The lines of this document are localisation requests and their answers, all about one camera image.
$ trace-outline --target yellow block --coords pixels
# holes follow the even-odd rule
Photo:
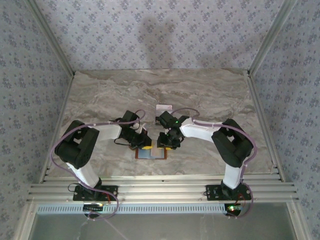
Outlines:
[[[145,149],[145,150],[152,149],[152,146],[144,146],[142,149]]]

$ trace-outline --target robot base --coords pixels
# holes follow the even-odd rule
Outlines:
[[[244,184],[239,184],[235,189],[228,189],[223,184],[206,185],[203,193],[208,201],[248,201],[251,200],[249,189]]]
[[[118,196],[118,186],[116,185],[102,185],[99,187],[100,190],[108,191],[113,193],[115,196]],[[84,187],[78,185],[74,189],[73,201],[97,201],[97,202],[115,202],[116,200],[111,196],[105,193],[100,193],[95,197],[91,192],[86,190]]]

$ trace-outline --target wall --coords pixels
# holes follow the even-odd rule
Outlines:
[[[39,180],[69,83],[23,0],[0,1],[0,239]]]
[[[37,0],[73,70],[247,69],[283,0]]]
[[[288,180],[320,239],[320,3],[299,0],[254,76]]]

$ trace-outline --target ventilation grille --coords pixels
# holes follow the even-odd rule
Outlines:
[[[103,213],[112,213],[116,206],[104,206]],[[212,214],[225,213],[223,203],[202,204],[123,204],[117,214]],[[83,214],[82,204],[41,204],[38,214]]]

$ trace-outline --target marble tabletop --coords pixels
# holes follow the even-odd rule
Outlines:
[[[248,84],[238,69],[159,69],[77,71],[63,114],[60,136],[73,120],[106,122],[126,110],[144,109],[148,135],[156,140],[161,126],[154,125],[156,104],[190,107],[200,111],[198,120],[234,119],[256,141],[258,153],[248,173],[270,173],[271,157],[263,137]],[[181,114],[192,116],[191,111]],[[58,157],[56,161],[66,166]],[[225,163],[214,144],[186,138],[167,159],[135,159],[134,151],[112,140],[98,141],[90,163],[100,177],[141,175],[223,174]],[[50,177],[68,173],[51,166]]]

